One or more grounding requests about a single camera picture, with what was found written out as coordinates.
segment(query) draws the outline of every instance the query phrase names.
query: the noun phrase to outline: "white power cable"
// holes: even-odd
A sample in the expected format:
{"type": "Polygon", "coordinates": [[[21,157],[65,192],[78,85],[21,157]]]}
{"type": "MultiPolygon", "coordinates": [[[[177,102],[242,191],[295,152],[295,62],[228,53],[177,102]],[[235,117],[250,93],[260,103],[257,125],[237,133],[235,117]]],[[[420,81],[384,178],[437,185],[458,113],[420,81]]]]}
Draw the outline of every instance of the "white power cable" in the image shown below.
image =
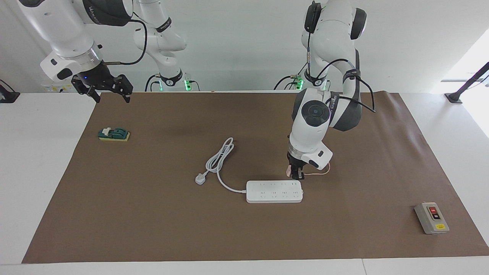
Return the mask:
{"type": "Polygon", "coordinates": [[[328,163],[328,170],[324,173],[310,173],[310,174],[304,174],[306,176],[313,176],[313,175],[326,175],[330,172],[331,170],[331,163],[328,163]]]}
{"type": "Polygon", "coordinates": [[[207,163],[205,164],[205,169],[207,169],[207,171],[205,173],[199,174],[195,177],[195,182],[197,184],[204,184],[205,176],[207,175],[207,173],[212,172],[212,173],[217,174],[217,178],[219,179],[219,182],[227,190],[233,191],[236,193],[242,193],[242,194],[246,193],[246,190],[235,190],[235,189],[230,188],[229,186],[227,186],[222,181],[221,176],[219,175],[219,171],[222,169],[222,164],[224,163],[224,160],[226,159],[227,155],[229,155],[229,153],[231,153],[231,151],[234,148],[233,140],[234,139],[232,137],[226,139],[226,141],[222,145],[221,149],[207,161],[207,163]]]}

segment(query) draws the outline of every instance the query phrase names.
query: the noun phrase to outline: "white plug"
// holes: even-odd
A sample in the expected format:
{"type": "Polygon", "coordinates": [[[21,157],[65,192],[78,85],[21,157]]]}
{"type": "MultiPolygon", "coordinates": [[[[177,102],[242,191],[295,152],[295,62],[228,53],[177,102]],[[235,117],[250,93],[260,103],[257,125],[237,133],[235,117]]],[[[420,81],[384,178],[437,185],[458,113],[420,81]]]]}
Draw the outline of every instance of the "white plug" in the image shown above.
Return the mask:
{"type": "Polygon", "coordinates": [[[204,184],[205,182],[205,175],[199,173],[196,177],[195,177],[195,183],[199,184],[199,185],[202,185],[204,184]]]}

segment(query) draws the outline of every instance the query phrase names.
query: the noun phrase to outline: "white table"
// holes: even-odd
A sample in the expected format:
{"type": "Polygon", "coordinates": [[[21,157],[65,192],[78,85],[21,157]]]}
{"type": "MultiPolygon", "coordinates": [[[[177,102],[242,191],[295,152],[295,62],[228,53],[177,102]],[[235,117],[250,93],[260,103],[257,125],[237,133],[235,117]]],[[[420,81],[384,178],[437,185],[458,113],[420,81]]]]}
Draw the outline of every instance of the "white table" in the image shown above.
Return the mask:
{"type": "MultiPolygon", "coordinates": [[[[437,94],[401,96],[487,243],[489,138],[463,105],[437,94]]],[[[489,256],[21,265],[94,106],[90,98],[73,93],[25,93],[15,104],[0,105],[0,274],[449,275],[489,270],[489,256]]]]}

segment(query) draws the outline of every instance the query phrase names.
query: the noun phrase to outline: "black stand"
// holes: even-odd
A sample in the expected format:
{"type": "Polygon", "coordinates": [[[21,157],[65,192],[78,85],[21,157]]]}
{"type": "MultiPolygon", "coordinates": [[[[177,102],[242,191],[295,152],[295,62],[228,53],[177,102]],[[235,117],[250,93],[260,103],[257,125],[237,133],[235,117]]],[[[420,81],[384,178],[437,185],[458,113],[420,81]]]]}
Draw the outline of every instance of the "black stand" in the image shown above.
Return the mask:
{"type": "Polygon", "coordinates": [[[0,99],[0,103],[14,103],[20,92],[9,92],[2,85],[0,85],[0,94],[3,95],[3,99],[0,99]]]}
{"type": "Polygon", "coordinates": [[[460,87],[460,89],[456,92],[453,93],[446,93],[445,96],[446,98],[451,102],[451,103],[462,103],[460,100],[460,95],[465,92],[474,82],[476,82],[482,75],[486,73],[486,71],[489,70],[489,62],[487,62],[480,70],[478,70],[475,75],[473,75],[465,84],[460,87]]]}

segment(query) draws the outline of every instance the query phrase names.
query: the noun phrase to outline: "power strip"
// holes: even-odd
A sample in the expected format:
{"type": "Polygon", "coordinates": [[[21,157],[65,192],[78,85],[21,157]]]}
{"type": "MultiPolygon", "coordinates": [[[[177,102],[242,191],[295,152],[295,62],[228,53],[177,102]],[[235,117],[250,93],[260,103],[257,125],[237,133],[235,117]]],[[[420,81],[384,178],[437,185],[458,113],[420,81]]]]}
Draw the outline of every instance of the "power strip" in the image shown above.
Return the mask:
{"type": "Polygon", "coordinates": [[[300,181],[248,181],[246,201],[251,204],[299,203],[302,201],[300,181]]]}

